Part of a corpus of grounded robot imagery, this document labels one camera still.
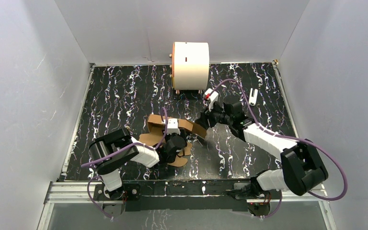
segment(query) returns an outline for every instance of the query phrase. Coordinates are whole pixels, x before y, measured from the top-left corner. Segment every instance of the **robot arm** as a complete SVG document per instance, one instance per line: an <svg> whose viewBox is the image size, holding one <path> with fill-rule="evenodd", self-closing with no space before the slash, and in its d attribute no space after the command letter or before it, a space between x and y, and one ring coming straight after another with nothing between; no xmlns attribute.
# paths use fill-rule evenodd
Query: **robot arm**
<svg viewBox="0 0 368 230"><path fill-rule="evenodd" d="M282 169L268 170L252 178L256 195L272 189L290 190L303 195L328 178L328 172L318 154L309 145L276 137L261 130L252 118L243 112L241 102L218 104L218 93L205 92L208 106L195 122L208 129L216 123L228 125L231 133L241 140L264 149L282 163Z"/></svg>
<svg viewBox="0 0 368 230"><path fill-rule="evenodd" d="M124 151L95 164L98 175L101 176L111 199L118 198L123 192L123 183L119 168L128 161L135 161L151 168L157 163L172 163L176 155L187 146L184 132L178 127L177 119L169 119L165 141L157 149L145 147L144 143L131 136L126 128L119 129L105 136L95 139L90 144L90 155L93 161L103 159L115 151Z"/></svg>
<svg viewBox="0 0 368 230"><path fill-rule="evenodd" d="M123 193L119 174L122 165L128 161L135 161L150 168L160 161L159 155L155 149L144 147L144 144L132 137L126 128L97 138L90 144L90 155L95 161L133 143L137 144L95 165L96 172L102 177L111 199L118 198Z"/></svg>

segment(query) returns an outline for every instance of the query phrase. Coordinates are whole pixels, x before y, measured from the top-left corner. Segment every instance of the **black marble-pattern surface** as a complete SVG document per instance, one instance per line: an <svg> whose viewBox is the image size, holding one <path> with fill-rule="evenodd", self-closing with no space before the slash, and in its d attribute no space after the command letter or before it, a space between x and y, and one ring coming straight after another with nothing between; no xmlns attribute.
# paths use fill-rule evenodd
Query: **black marble-pattern surface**
<svg viewBox="0 0 368 230"><path fill-rule="evenodd" d="M164 105L168 115L194 121L206 105L200 94L182 92L176 95L168 65L95 67L73 143L65 180L87 181L91 169L82 169L88 162L89 143L97 137L129 126L133 136L147 133L149 114L160 114ZM259 122L279 133L294 136L291 121L271 63L213 64L210 66L208 88L233 78L241 81L247 95L251 87L259 95L253 111ZM233 84L219 90L219 102L233 103L241 97ZM279 161L254 144L235 138L224 125L210 128L207 138L189 137L192 156L181 168L159 166L148 169L130 161L121 168L123 180L193 180L248 178L266 169L276 169Z"/></svg>

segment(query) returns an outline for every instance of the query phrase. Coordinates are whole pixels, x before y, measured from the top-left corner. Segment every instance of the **table surface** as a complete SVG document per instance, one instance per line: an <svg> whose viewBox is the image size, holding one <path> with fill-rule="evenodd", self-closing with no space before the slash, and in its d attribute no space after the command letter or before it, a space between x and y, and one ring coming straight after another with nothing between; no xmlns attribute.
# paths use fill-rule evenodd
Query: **table surface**
<svg viewBox="0 0 368 230"><path fill-rule="evenodd" d="M251 218L248 212L220 210L143 210L124 212L121 205L105 206L111 222L92 204L55 204L49 230L326 230L318 201L283 202L270 219Z"/></svg>
<svg viewBox="0 0 368 230"><path fill-rule="evenodd" d="M208 88L228 78L239 80L247 95L251 87L259 90L253 108L257 119L267 128L294 136L283 96L271 63L211 64ZM196 92L176 95L171 87L169 65L95 67L87 92L77 134L73 142L67 175L61 180L87 181L93 172L81 168L90 160L89 143L121 127L129 126L133 136L147 133L149 114L160 114L164 105L171 117L194 121L205 102ZM233 103L240 99L238 88L231 83L221 87L218 102ZM263 170L276 169L275 160L254 144L235 138L229 128L216 125L202 140L196 136L192 155L184 167L159 165L157 168L129 161L121 168L123 180L214 180L243 179Z"/></svg>

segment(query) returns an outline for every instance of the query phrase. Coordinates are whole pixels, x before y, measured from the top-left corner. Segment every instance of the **wire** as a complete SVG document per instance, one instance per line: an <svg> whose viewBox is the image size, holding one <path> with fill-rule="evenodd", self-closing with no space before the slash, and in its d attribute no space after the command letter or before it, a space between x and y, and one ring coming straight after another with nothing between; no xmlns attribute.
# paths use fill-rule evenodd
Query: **wire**
<svg viewBox="0 0 368 230"><path fill-rule="evenodd" d="M122 198L122 201L123 201L123 204L126 205L126 201L127 201L127 196L126 196L126 192L123 193L123 198Z"/></svg>
<svg viewBox="0 0 368 230"><path fill-rule="evenodd" d="M267 203L269 204L271 200L272 200L272 194L269 193L269 200L267 201Z"/></svg>
<svg viewBox="0 0 368 230"><path fill-rule="evenodd" d="M87 186L87 192L88 192L88 197L90 198L90 200L92 201L92 203L93 204L95 204L95 206L106 216L106 217L108 217L108 218L110 218L111 220L113 220L114 219L114 217L111 215L111 214L109 214L109 213L107 213L107 212L105 212L96 202L95 202L95 200L92 198L92 196L91 196L91 193L90 193L90 184L91 184L91 182L94 180L94 179L100 179L101 177L100 176L94 176L93 178L91 178L90 179L90 181L88 182L88 186Z"/></svg>
<svg viewBox="0 0 368 230"><path fill-rule="evenodd" d="M225 79L223 81L221 81L208 95L207 95L207 98L213 93L215 92L219 86L221 86L222 84L228 82L228 81L232 81L234 83L237 84L239 90L242 92L242 96L243 96L243 99L245 100L246 102L246 105L248 107L248 110L250 112L250 114L252 115L252 118L254 119L255 123L259 126L259 128L261 130L263 130L265 133L267 134L270 134L270 135L273 135L273 136L277 136L277 137L280 137L280 138L286 138L286 139L291 139L291 140L297 140L297 141L300 141L302 143L305 143L307 145L311 145L315 148L317 148L319 151L321 151L323 154L325 154L325 156L327 156L334 164L335 166L338 168L339 172L341 173L342 175L342 179L344 181L344 189L342 191L342 193L336 197L324 197L324 196L320 196L320 195L317 195L311 191L308 191L309 194L311 194L312 196L316 197L316 198L319 198L319 199L322 199L322 200L328 200L328 201L335 201L335 200L339 200L339 199L342 199L342 197L344 197L347 193L347 190L348 190L348 181L347 181L347 177L346 177L346 174L344 172L344 170L342 169L342 166L336 161L336 159L334 159L327 151L325 151L322 147L320 147L319 145L317 144L314 144L312 143L311 141L308 141L308 140L305 140L305 139L302 139L302 138L295 138L295 137L291 137L291 136L285 136L285 135L280 135L278 133L275 133L271 130L268 130L267 128L265 128L263 125L261 125L258 120L256 119L256 116L254 115L253 111L252 111L252 108L249 104L249 101L247 99L247 96L246 96L246 93L245 91L243 90L243 87L235 80L235 79Z"/></svg>
<svg viewBox="0 0 368 230"><path fill-rule="evenodd" d="M166 134L167 134L167 123L168 123L168 122L167 122L167 121L168 121L167 110L166 110L166 108L165 108L165 107L163 107L162 109L163 109L163 111L164 111L164 116L166 117L166 125L165 125L165 130L166 130L166 131L164 132L163 138L160 140L160 142L159 142L159 144L156 146L156 148L153 148L153 147L151 147L151 146L145 145L145 144L143 144L143 143L141 143L141 142L134 142L134 143L132 143L132 144L129 144L129 145L127 145L127 146L125 146L125 147L121 148L120 150L118 150L118 151L116 151L116 152L114 152L114 153L111 153L111 154L109 154L109 155L105 156L105 157L102 157L102 158L97 159L97 160L95 160L95 161L91 161L91 162L88 162L88 163L82 164L82 165L81 165L81 167L82 167L82 168L92 168L92 165L95 165L95 164L101 163L101 162L103 162L104 160L107 160L107 159L109 159L109 158L112 158L112 157L116 156L117 154L119 154L119 153L121 153L121 152L123 152L123 151L125 151L125 150L127 150L127 149L129 149L129 148L131 148L131 147L133 147L133 146L135 146L135 145L143 146L143 147L145 147L145 148L148 148L149 150L155 150L155 149L157 149L157 148L160 146L161 142L164 140L164 138L166 137Z"/></svg>
<svg viewBox="0 0 368 230"><path fill-rule="evenodd" d="M118 197L118 198L115 198L113 200L119 200L121 197L123 197L123 195L126 193L126 191L123 191L122 194Z"/></svg>
<svg viewBox="0 0 368 230"><path fill-rule="evenodd" d="M165 107L162 108L163 112L164 112L164 120L163 120L163 116L160 115L161 117L161 121L162 122L166 122L166 125L164 126L164 134L163 134L163 138L160 139L159 143L156 145L155 149L157 149L158 147L160 147L161 143L163 142L163 140L166 138L167 135L167 124L169 123L169 117L167 116L167 110Z"/></svg>
<svg viewBox="0 0 368 230"><path fill-rule="evenodd" d="M268 194L266 194L265 196L264 196L264 201L262 202L262 203L259 203L259 204L261 204L261 205L267 205L269 202L270 202L270 198L271 198L271 193L268 193Z"/></svg>
<svg viewBox="0 0 368 230"><path fill-rule="evenodd" d="M267 216L263 216L263 218L268 218L268 217L272 217L277 211L278 209L280 208L280 205L281 205L281 201L283 200L283 193L281 192L280 190L280 199L278 200L278 205L277 207L274 209L274 211L272 213L270 213L269 215Z"/></svg>

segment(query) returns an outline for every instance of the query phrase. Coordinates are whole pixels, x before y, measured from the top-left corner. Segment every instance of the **white plastic part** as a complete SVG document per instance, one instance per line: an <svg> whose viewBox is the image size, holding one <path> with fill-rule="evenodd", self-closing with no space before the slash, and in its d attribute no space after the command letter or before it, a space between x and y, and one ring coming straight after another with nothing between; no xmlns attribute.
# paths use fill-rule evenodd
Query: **white plastic part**
<svg viewBox="0 0 368 230"><path fill-rule="evenodd" d="M208 94L210 94L210 96L207 99L208 100L208 110L210 112L214 108L214 102L216 102L219 98L218 92L215 91L212 94L211 94L211 92L212 92L212 89L207 89L207 91L205 91L205 93L204 93L204 98L206 96L208 96Z"/></svg>
<svg viewBox="0 0 368 230"><path fill-rule="evenodd" d="M167 134L172 133L180 133L180 129L178 127L178 119L176 118L169 118L169 124L167 126Z"/></svg>
<svg viewBox="0 0 368 230"><path fill-rule="evenodd" d="M209 76L208 43L174 42L172 83L175 90L205 90Z"/></svg>
<svg viewBox="0 0 368 230"><path fill-rule="evenodd" d="M249 94L249 104L251 106L256 105L256 101L257 101L257 93L259 91L257 89L250 89L250 94Z"/></svg>
<svg viewBox="0 0 368 230"><path fill-rule="evenodd" d="M120 177L119 169L116 169L111 173L101 175L101 177L108 191L113 191L122 186L122 178Z"/></svg>
<svg viewBox="0 0 368 230"><path fill-rule="evenodd" d="M142 143L135 138L132 138L132 141ZM148 168L153 167L159 162L159 155L157 154L156 150L150 150L148 148L145 148L143 145L136 145L139 154L132 158L131 161L141 163Z"/></svg>
<svg viewBox="0 0 368 230"><path fill-rule="evenodd" d="M286 182L284 182L283 170L268 170L257 177L260 187L265 190L281 189L288 190Z"/></svg>
<svg viewBox="0 0 368 230"><path fill-rule="evenodd" d="M293 140L278 138L271 134L265 133L259 129L257 124L252 124L243 131L245 141L259 146L261 149L267 151L281 161L280 153L284 149L290 149L297 145Z"/></svg>

